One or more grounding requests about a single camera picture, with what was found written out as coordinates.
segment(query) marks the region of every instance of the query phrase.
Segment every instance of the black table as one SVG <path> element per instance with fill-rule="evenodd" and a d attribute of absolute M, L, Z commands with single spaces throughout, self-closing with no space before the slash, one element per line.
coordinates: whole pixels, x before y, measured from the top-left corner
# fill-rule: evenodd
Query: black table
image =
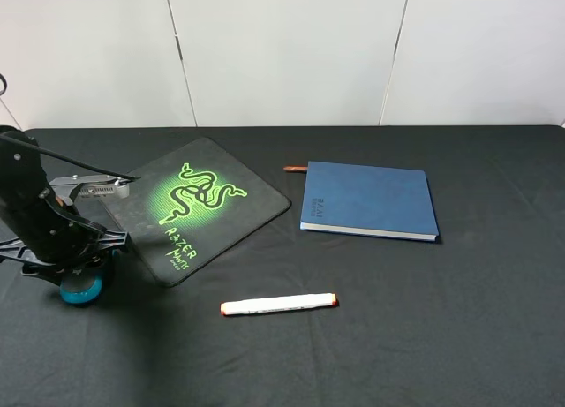
<path fill-rule="evenodd" d="M 31 131 L 129 171 L 208 136 L 292 209 L 180 286 L 133 256 L 87 309 L 0 266 L 2 406 L 565 405 L 565 130 Z M 298 229 L 307 160 L 425 170 L 438 244 Z M 45 159 L 49 177 L 85 173 Z M 102 206 L 85 216 L 110 224 Z M 335 292 L 335 309 L 224 318 L 223 301 Z"/>

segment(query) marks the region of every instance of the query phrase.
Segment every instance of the black wire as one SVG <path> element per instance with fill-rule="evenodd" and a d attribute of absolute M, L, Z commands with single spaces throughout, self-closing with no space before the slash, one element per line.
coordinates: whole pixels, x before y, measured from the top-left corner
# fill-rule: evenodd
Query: black wire
<path fill-rule="evenodd" d="M 61 154 L 58 154 L 58 153 L 54 153 L 53 151 L 49 151 L 48 149 L 45 149 L 45 148 L 36 147 L 33 144 L 28 144 L 27 142 L 24 142 L 23 140 L 10 138 L 9 136 L 5 136 L 1 133 L 0 133 L 0 139 L 5 140 L 6 142 L 10 142 L 10 143 L 15 144 L 15 145 L 19 145 L 20 147 L 31 149 L 32 151 L 37 151 L 38 153 L 41 153 L 43 155 L 48 155 L 49 157 L 57 158 L 58 160 L 62 160 L 64 162 L 69 162 L 70 164 L 74 164 L 75 166 L 82 167 L 83 169 L 95 171 L 96 173 L 114 176 L 114 177 L 121 177 L 122 179 L 127 179 L 127 180 L 130 180 L 132 182 L 139 179 L 139 177 L 122 175 L 120 173 L 116 173 L 115 171 L 109 171 L 109 170 L 99 169 L 97 167 L 89 166 L 88 164 L 85 164 L 83 162 L 73 160 L 72 158 L 65 157 L 64 155 L 61 155 Z"/>
<path fill-rule="evenodd" d="M 6 78 L 1 74 L 0 74 L 0 82 L 2 82 L 2 85 L 4 86 L 4 88 L 0 90 L 0 95 L 4 95 L 4 92 L 6 92 L 6 89 L 8 89 L 8 82 L 6 82 Z"/>

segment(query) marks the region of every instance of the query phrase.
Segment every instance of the black mouse pad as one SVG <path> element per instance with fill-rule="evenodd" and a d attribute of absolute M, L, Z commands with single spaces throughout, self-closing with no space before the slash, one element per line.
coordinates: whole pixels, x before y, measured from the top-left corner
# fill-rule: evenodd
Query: black mouse pad
<path fill-rule="evenodd" d="M 104 203 L 166 286 L 282 214 L 290 202 L 211 139 L 202 138 L 132 172 L 130 196 Z"/>

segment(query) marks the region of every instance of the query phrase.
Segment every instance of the green snake logo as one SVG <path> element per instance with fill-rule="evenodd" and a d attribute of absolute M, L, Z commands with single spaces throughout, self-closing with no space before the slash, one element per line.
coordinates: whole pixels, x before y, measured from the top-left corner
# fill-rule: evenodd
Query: green snake logo
<path fill-rule="evenodd" d="M 190 164 L 186 162 L 178 174 L 186 185 L 176 186 L 169 192 L 169 197 L 178 207 L 159 221 L 159 224 L 174 222 L 179 217 L 186 217 L 191 213 L 191 205 L 199 202 L 202 206 L 216 210 L 223 206 L 226 197 L 246 197 L 247 192 L 233 184 L 218 185 L 218 176 L 213 171 L 200 171 L 194 173 Z"/>

